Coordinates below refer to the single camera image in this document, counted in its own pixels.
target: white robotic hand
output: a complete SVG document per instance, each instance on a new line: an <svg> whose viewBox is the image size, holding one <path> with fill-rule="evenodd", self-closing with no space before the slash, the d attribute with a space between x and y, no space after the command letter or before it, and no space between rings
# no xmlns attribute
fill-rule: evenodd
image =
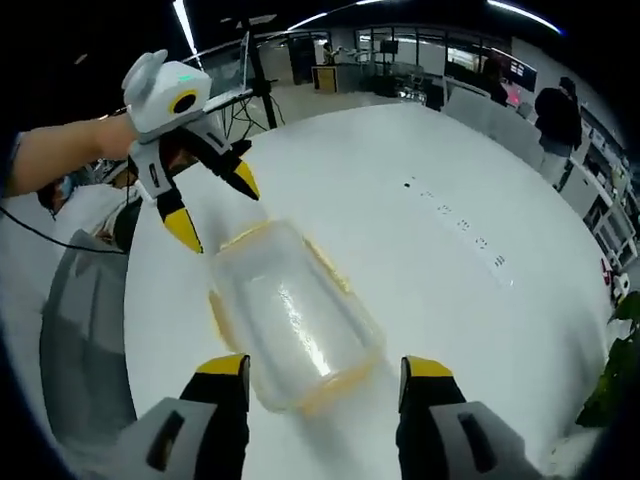
<svg viewBox="0 0 640 480"><path fill-rule="evenodd" d="M180 62L167 62L167 51L145 53L122 82L124 102L138 140L129 157L138 174L136 186L148 202L155 202L167 229L197 253L203 251L189 212L168 172L171 158L161 141L171 140L191 153L229 186L258 200L260 193L242 155L251 142L231 145L207 121L204 105L209 98L211 77Z"/></svg>

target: green plant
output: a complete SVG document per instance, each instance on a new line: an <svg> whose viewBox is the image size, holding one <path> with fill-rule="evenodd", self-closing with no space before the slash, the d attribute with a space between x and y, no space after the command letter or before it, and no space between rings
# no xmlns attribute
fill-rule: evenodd
<svg viewBox="0 0 640 480"><path fill-rule="evenodd" d="M604 372L576 420L583 427L605 427L613 420L626 386L635 374L640 335L640 292L627 295L616 308L613 318L629 320L630 333L627 338L613 342Z"/></svg>

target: clear plastic box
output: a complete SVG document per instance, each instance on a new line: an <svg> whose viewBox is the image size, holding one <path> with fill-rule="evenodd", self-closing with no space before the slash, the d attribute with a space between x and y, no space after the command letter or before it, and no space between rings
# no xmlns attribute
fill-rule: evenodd
<svg viewBox="0 0 640 480"><path fill-rule="evenodd" d="M286 221L266 222L213 257L211 306L230 350L251 355L271 411L313 412L364 378L383 337L325 257Z"/></svg>

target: desk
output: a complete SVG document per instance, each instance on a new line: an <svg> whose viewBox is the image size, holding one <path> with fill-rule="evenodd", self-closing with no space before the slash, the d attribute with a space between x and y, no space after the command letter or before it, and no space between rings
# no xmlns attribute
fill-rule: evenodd
<svg viewBox="0 0 640 480"><path fill-rule="evenodd" d="M399 479L407 354L451 368L466 397L544 463L604 366L611 313L602 253L571 207L489 138L415 104L321 115L252 140L259 203L199 164L175 178L208 254L142 208L124 325L138 416L227 354L207 302L207 255L268 212L292 219L348 278L386 335L387 364L320 419L270 413L252 393L247 479Z"/></svg>

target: ceiling light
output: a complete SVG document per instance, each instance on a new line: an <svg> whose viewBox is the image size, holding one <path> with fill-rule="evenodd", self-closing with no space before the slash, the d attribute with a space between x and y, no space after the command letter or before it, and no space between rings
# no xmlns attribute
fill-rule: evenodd
<svg viewBox="0 0 640 480"><path fill-rule="evenodd" d="M189 24L189 17L187 16L187 10L184 8L184 0L176 0L175 2L173 2L173 8L176 11L176 15L178 16L178 21L180 21L180 26L182 27L182 31L184 33L185 38L187 39L187 43L189 44L191 53L193 53L196 56L196 62L198 62L198 65L200 66L200 70L204 71L204 67L202 66L200 57L198 56L198 50L196 50L196 44L193 40L193 33L191 33L191 25Z"/></svg>
<svg viewBox="0 0 640 480"><path fill-rule="evenodd" d="M300 23L296 23L292 27L287 28L287 32L290 32L291 30L295 30L296 28L301 27L302 25L306 25L309 22L313 22L314 20L317 20L319 18L326 17L326 16L327 16L327 12L323 12L323 13L319 13L318 15L314 15L313 17L309 17L306 20L303 20Z"/></svg>
<svg viewBox="0 0 640 480"><path fill-rule="evenodd" d="M523 10L523 9L521 9L519 7L514 6L514 5L509 5L508 3L497 2L496 0L487 0L487 3L489 5L491 5L492 7L502 8L503 10L507 10L509 12L513 12L513 13L517 13L518 15L522 15L523 17L527 17L527 18L533 20L534 22L538 22L541 25L544 25L545 27L550 28L554 32L559 33L560 35L562 35L562 30L560 30L558 27L556 27L555 25L553 25L550 22L547 22L544 18L540 18L537 15L534 15L531 12L527 12L526 10Z"/></svg>

